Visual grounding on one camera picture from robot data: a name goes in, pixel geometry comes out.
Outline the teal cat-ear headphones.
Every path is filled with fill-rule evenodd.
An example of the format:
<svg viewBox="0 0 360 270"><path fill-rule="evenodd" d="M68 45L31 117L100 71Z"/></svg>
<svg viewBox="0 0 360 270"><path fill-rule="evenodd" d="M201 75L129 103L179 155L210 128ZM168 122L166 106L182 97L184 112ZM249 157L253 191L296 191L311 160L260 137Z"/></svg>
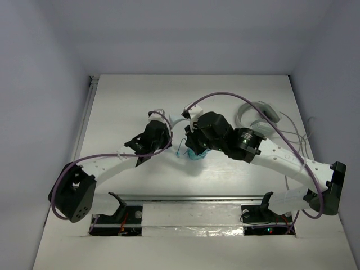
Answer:
<svg viewBox="0 0 360 270"><path fill-rule="evenodd" d="M184 154L186 154L190 160L197 161L200 159L204 159L206 155L211 151L211 149L196 144L196 142L194 141L193 132L191 131L191 126L189 124L190 121L188 119L185 119L183 116L173 114L169 115L169 121L172 127L175 127L180 122L188 122L188 124L184 128L185 135L179 143L179 148L176 152L176 156L180 157L180 147L182 145L182 142L185 141L187 150L184 152Z"/></svg>

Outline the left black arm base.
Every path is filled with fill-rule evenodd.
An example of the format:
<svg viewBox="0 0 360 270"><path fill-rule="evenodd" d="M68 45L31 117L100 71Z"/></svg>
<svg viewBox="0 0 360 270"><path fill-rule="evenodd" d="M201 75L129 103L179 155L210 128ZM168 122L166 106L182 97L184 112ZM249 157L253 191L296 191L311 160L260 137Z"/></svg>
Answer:
<svg viewBox="0 0 360 270"><path fill-rule="evenodd" d="M126 206L122 216L93 215L91 236L142 236L142 205Z"/></svg>

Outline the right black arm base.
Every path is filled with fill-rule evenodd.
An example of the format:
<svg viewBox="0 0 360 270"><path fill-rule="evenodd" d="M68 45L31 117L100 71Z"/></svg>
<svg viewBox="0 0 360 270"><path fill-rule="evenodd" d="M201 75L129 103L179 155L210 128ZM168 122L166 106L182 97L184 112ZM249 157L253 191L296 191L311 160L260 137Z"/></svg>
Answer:
<svg viewBox="0 0 360 270"><path fill-rule="evenodd" d="M292 214L277 215L270 210L261 211L259 205L242 205L240 222L245 236L296 235Z"/></svg>

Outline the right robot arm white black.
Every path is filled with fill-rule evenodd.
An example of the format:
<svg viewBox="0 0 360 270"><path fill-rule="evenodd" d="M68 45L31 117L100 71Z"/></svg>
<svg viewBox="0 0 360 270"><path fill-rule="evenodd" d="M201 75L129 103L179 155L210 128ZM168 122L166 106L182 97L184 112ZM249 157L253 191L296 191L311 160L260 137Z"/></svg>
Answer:
<svg viewBox="0 0 360 270"><path fill-rule="evenodd" d="M281 214L312 209L324 215L337 215L346 165L318 163L295 154L249 128L233 128L223 115L213 111L185 112L190 120L185 128L186 146L196 155L206 150L224 153L233 160L265 167L301 184L286 192L264 195L258 210L266 221Z"/></svg>

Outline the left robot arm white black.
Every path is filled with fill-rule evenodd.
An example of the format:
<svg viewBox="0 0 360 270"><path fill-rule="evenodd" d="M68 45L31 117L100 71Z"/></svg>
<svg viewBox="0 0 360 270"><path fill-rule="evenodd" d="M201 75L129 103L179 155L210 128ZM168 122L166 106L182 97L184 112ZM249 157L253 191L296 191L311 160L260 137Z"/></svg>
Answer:
<svg viewBox="0 0 360 270"><path fill-rule="evenodd" d="M171 146L172 137L169 121L153 119L117 152L66 164L48 195L54 215L71 223L80 221L91 211L96 187L162 153Z"/></svg>

